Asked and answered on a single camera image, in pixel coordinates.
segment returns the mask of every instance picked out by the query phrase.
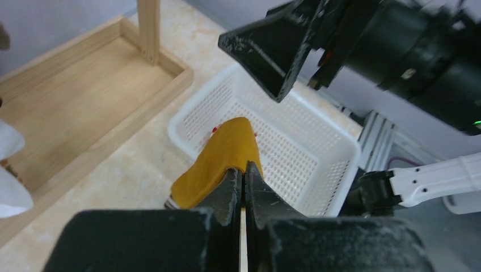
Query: cable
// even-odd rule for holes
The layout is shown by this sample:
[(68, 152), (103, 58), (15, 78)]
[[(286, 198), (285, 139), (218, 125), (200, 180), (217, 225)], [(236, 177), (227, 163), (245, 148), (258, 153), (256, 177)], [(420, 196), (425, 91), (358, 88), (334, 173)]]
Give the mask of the cable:
[(387, 169), (390, 169), (391, 168), (391, 164), (395, 161), (395, 160), (400, 160), (402, 162), (405, 162), (405, 163), (408, 163), (412, 166), (422, 166), (422, 164), (420, 163), (417, 163), (413, 160), (410, 160), (410, 159), (407, 159), (407, 158), (403, 158), (403, 157), (392, 157), (391, 159), (389, 159), (389, 161), (387, 162)]

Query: white cloth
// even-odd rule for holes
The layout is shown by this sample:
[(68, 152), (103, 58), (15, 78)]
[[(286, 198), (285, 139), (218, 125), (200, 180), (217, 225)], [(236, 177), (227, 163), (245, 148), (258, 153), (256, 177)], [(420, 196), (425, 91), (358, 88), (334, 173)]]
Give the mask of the white cloth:
[[(0, 160), (17, 153), (25, 146), (23, 136), (0, 120)], [(33, 200), (20, 182), (0, 167), (0, 218), (17, 215), (33, 207)]]

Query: gray wall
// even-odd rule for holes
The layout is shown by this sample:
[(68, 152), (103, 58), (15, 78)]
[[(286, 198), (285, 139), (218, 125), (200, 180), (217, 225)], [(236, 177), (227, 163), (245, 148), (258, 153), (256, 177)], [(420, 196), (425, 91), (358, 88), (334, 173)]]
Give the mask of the gray wall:
[[(187, 2), (229, 29), (261, 19), (270, 7), (288, 1), (187, 0)], [(454, 7), (457, 0), (419, 0), (419, 2), (427, 3), (428, 7), (446, 3)], [(465, 6), (477, 19), (481, 18), (481, 1), (467, 0)], [(311, 52), (301, 70), (302, 77), (310, 78), (313, 75), (321, 55), (322, 52)], [(333, 84), (322, 91), (359, 115), (363, 116), (375, 109), (443, 157), (453, 158), (481, 152), (481, 135), (476, 137), (463, 135), (398, 97), (381, 92), (375, 85), (349, 69), (342, 69)]]
[(0, 75), (136, 7), (136, 0), (2, 0), (0, 21), (11, 49), (0, 51)]

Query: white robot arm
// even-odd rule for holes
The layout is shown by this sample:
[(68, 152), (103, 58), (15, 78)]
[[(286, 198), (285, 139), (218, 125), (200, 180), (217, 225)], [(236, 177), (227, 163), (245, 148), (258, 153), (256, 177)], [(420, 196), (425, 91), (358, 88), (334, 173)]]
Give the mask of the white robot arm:
[(392, 215), (397, 205), (412, 207), (437, 197), (445, 197), (453, 213), (474, 213), (481, 211), (481, 153), (421, 167), (368, 172), (357, 183), (359, 188), (351, 190), (344, 203), (345, 215)]
[(412, 207), (437, 197), (479, 192), (466, 194), (463, 199), (469, 201), (463, 202), (465, 207), (458, 207), (452, 212), (460, 214), (481, 211), (481, 153), (390, 171), (394, 173), (394, 177), (390, 178), (391, 187), (393, 193), (401, 197), (401, 206)]

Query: wooden board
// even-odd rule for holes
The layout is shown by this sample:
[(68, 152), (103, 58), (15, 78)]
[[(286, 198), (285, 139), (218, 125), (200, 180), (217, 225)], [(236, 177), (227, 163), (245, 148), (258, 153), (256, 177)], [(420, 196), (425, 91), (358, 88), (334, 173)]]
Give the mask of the wooden board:
[(0, 118), (27, 145), (10, 160), (32, 194), (34, 208), (0, 219), (0, 247), (90, 173), (190, 86), (193, 73), (161, 49), (152, 66), (125, 18), (75, 38), (0, 78)]

